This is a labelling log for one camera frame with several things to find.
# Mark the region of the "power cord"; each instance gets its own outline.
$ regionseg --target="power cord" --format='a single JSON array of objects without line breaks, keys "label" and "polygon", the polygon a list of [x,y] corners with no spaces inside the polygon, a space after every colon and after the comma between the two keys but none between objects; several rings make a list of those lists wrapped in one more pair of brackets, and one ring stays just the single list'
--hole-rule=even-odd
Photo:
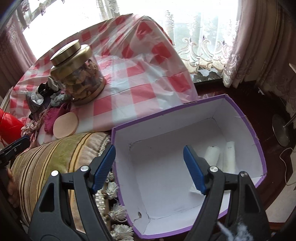
[{"label": "power cord", "polygon": [[286,186],[291,186],[291,185],[293,185],[293,184],[296,183],[296,181],[293,182],[293,183],[290,183],[290,184],[287,183],[287,180],[286,180],[287,165],[286,165],[286,163],[284,162],[284,160],[281,158],[281,155],[282,155],[286,150],[289,150],[289,149],[291,149],[291,150],[293,151],[293,148],[292,148],[292,147],[289,147],[289,148],[284,149],[284,150],[281,152],[281,154],[279,155],[279,158],[283,161],[283,163],[285,164],[285,167],[286,167],[286,169],[285,169],[285,182],[286,182]]}]

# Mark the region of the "pillow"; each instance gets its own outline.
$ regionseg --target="pillow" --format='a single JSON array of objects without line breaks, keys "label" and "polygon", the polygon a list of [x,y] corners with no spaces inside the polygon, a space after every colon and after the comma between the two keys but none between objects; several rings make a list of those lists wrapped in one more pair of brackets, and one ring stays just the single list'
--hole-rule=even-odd
[{"label": "pillow", "polygon": [[[19,155],[13,166],[14,181],[20,194],[21,220],[29,225],[38,197],[53,170],[74,172],[101,154],[110,136],[106,133],[83,133],[59,139]],[[69,191],[70,205],[77,230],[84,231],[74,190]]]}]

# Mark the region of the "glass jar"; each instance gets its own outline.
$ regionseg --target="glass jar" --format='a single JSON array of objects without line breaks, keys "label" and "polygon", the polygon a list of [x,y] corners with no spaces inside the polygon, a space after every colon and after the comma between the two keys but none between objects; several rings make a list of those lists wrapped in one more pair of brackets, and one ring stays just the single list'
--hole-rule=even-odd
[{"label": "glass jar", "polygon": [[50,75],[65,93],[77,104],[86,104],[103,90],[104,79],[89,45],[75,40],[50,59],[54,65]]}]

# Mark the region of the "blue gripper pad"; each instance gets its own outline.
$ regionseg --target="blue gripper pad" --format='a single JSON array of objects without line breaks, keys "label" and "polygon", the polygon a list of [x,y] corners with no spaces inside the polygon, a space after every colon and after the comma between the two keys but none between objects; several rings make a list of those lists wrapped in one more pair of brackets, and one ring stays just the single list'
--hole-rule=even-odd
[{"label": "blue gripper pad", "polygon": [[115,156],[116,149],[115,146],[112,145],[94,174],[94,184],[91,187],[94,193],[103,188],[108,173],[115,160]]},{"label": "blue gripper pad", "polygon": [[193,154],[190,151],[188,146],[184,146],[184,149],[183,149],[184,161],[191,175],[191,178],[194,182],[194,185],[197,190],[199,190],[203,195],[206,195],[207,188],[205,186],[204,174],[202,173],[202,170],[198,166],[197,160],[195,159],[194,156],[196,156],[197,158],[200,158],[196,155],[196,153]]}]

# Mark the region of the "plastic tablecloth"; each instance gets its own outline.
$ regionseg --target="plastic tablecloth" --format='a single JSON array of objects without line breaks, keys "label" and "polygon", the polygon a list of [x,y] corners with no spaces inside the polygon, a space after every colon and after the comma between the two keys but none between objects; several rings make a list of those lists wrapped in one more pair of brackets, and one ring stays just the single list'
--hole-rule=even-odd
[{"label": "plastic tablecloth", "polygon": [[[90,103],[72,105],[79,120],[76,134],[107,131],[198,99],[190,75],[163,29],[147,16],[122,15],[68,37],[31,66],[10,95],[10,113],[24,124],[30,121],[24,91],[45,83],[52,67],[50,58],[76,39],[91,46],[107,82]],[[43,125],[38,144],[54,140]]]}]

